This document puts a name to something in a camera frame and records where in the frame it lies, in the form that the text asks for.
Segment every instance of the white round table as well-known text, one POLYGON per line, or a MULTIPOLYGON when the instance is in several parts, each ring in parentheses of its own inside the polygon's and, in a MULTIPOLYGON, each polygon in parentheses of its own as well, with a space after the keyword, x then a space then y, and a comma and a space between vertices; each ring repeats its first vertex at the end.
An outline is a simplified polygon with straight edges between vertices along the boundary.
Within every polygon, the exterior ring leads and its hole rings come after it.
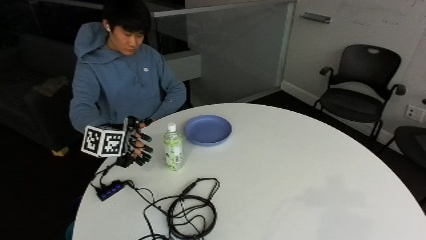
MULTIPOLYGON (((323 122, 275 107, 230 103, 179 112, 146 133, 154 138, 151 162, 114 167, 103 182, 130 179, 159 199, 180 194, 198 178, 218 178, 212 202, 219 216, 207 239, 426 239, 426 216, 404 183, 377 156, 323 122), (186 141, 187 162, 174 172, 164 160, 167 124, 175 122, 183 132, 199 115, 224 117, 232 134, 212 147, 186 141)), ((100 170, 114 162, 108 158, 100 170)), ((207 196, 210 190, 198 186, 192 194, 207 196)), ((144 237, 146 206, 128 186, 104 202, 88 186, 74 239, 144 237)), ((148 214, 155 232, 168 235, 164 215, 156 209, 148 214)))

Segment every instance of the sleeve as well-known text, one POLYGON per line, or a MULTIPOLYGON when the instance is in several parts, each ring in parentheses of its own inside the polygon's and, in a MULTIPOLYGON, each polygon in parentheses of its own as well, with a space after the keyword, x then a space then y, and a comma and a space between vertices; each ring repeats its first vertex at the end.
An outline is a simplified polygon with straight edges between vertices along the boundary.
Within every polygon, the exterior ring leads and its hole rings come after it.
POLYGON ((75 129, 84 133, 86 127, 108 123, 100 115, 98 101, 100 84, 96 74, 88 64, 78 61, 75 79, 72 83, 74 98, 70 105, 70 119, 75 129))
POLYGON ((158 111, 151 116, 151 118, 155 120, 175 113, 187 101, 186 84, 176 78, 170 67, 167 66, 163 56, 160 56, 158 60, 158 71, 160 76, 159 81, 160 88, 164 93, 164 99, 158 111))

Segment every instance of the glass partition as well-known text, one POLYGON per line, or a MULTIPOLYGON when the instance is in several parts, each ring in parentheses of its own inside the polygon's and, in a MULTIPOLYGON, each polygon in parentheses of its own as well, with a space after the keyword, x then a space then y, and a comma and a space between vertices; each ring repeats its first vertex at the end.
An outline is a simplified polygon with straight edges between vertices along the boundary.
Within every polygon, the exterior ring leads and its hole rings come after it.
POLYGON ((190 51, 198 57, 182 69, 200 72, 184 79, 194 105, 246 102, 280 89, 293 3, 186 7, 156 13, 152 44, 166 56, 190 51))

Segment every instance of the baseboard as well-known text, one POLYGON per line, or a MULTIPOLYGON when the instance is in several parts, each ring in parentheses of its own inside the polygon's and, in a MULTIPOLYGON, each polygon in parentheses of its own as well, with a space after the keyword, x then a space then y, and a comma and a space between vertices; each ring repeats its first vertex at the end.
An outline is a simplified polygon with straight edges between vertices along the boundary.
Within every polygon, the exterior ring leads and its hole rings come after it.
POLYGON ((263 97, 268 96, 270 94, 274 94, 274 93, 276 93, 279 91, 281 91, 281 88, 280 87, 274 87, 274 88, 271 88, 268 90, 264 90, 263 92, 259 92, 259 93, 254 94, 252 96, 246 97, 246 98, 243 98, 243 99, 240 99, 240 100, 238 100, 235 102, 236 103, 248 103, 248 102, 252 102, 256 99, 263 98, 263 97))
MULTIPOLYGON (((312 93, 307 92, 304 89, 299 88, 297 86, 295 86, 292 83, 289 83, 287 81, 283 81, 281 89, 283 89, 283 91, 289 93, 293 97, 296 97, 297 99, 300 99, 303 102, 305 102, 307 104, 309 104, 312 106, 319 99, 317 96, 315 96, 312 93)), ((348 121, 347 119, 343 119, 340 117, 335 116, 333 114, 328 113, 327 111, 325 111, 325 113, 329 116, 335 117, 337 120, 340 120, 343 123, 345 123, 348 126, 351 126, 353 129, 356 129, 357 131, 364 133, 365 135, 371 135, 375 124, 352 122, 352 121, 348 121)), ((389 131, 383 129, 381 133, 379 135, 377 141, 380 143, 385 144, 389 142, 389 140, 392 138, 393 138, 393 133, 391 133, 389 131)), ((393 143, 391 145, 391 148, 401 153, 396 143, 393 143)))

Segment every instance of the black chair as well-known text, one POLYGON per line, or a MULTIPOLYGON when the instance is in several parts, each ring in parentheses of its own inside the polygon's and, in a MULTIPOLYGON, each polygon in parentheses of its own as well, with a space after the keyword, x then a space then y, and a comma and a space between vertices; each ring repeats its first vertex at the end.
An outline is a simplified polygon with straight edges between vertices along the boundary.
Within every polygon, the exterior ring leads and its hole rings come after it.
MULTIPOLYGON (((395 137, 385 144, 377 155, 384 152, 395 141, 404 156, 426 168, 426 128, 412 126, 399 127, 395 132, 395 137)), ((426 197, 420 201, 421 206, 425 204, 426 197)))
POLYGON ((371 133, 376 142, 384 125, 383 113, 387 103, 396 90, 397 95, 405 94, 405 86, 388 85, 400 68, 401 57, 389 49, 356 44, 345 48, 339 73, 332 67, 324 67, 321 75, 331 72, 328 89, 315 103, 321 104, 320 111, 328 110, 333 115, 361 123, 375 123, 371 133), (369 96, 356 90, 343 88, 344 83, 357 82, 372 88, 379 97, 369 96))

